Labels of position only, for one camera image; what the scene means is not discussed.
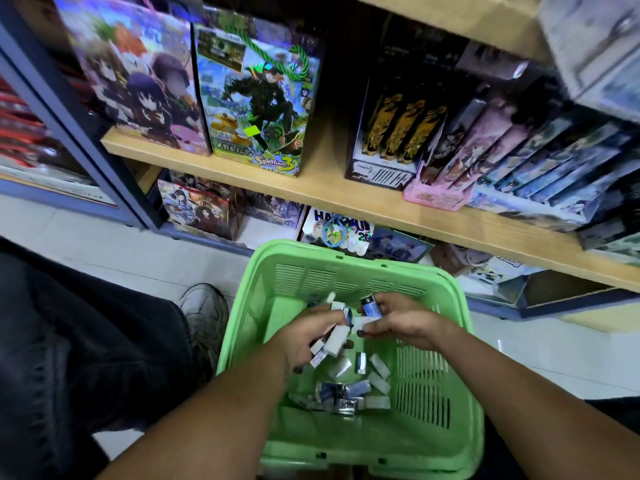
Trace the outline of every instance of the left hand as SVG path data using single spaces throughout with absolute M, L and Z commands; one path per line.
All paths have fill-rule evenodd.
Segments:
M 284 325 L 271 340 L 283 349 L 289 363 L 289 370 L 309 363 L 313 358 L 309 344 L 315 342 L 331 330 L 333 325 L 347 325 L 342 310 L 331 311 L 331 305 L 323 303 L 306 308 Z

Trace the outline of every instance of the blue rope handle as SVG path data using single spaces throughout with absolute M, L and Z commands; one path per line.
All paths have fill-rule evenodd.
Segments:
M 344 241 L 347 238 L 347 227 L 345 227 L 344 224 L 340 222 L 341 218 L 342 216 L 340 214 L 334 214 L 332 215 L 331 219 L 327 220 L 327 222 L 324 223 L 324 226 L 322 227 L 322 242 L 324 242 L 324 245 L 328 248 L 339 248 L 342 244 L 344 244 Z M 329 227 L 331 224 L 337 226 L 338 230 L 342 233 L 340 241 L 337 244 L 332 244 L 325 236 L 327 232 L 331 232 L 331 229 Z

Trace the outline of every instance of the floor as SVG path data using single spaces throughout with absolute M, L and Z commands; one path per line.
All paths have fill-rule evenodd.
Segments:
M 85 273 L 177 301 L 208 282 L 232 302 L 248 258 L 0 195 L 0 235 Z M 546 318 L 518 323 L 472 314 L 476 334 L 583 399 L 640 395 L 640 332 L 603 333 Z M 101 433 L 111 457 L 139 436 Z

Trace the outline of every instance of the forearm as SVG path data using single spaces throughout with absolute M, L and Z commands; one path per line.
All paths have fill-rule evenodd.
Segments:
M 640 436 L 457 326 L 435 345 L 529 478 L 637 477 Z
M 275 341 L 220 374 L 102 473 L 128 478 L 254 478 L 289 373 Z

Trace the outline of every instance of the pink package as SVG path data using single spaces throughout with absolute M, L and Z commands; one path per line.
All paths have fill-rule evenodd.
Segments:
M 453 182 L 449 188 L 459 191 L 464 190 L 478 178 L 489 173 L 509 152 L 528 138 L 530 131 L 530 127 L 513 125 L 471 168 Z
M 424 162 L 420 163 L 417 175 L 420 175 L 423 166 Z M 471 200 L 474 186 L 470 185 L 464 191 L 451 190 L 423 184 L 420 177 L 415 177 L 404 189 L 403 198 L 408 202 L 455 211 Z
M 440 171 L 434 186 L 448 188 L 461 177 L 511 127 L 511 117 L 515 112 L 516 107 L 506 104 L 503 98 L 491 99 L 469 130 L 465 144 Z

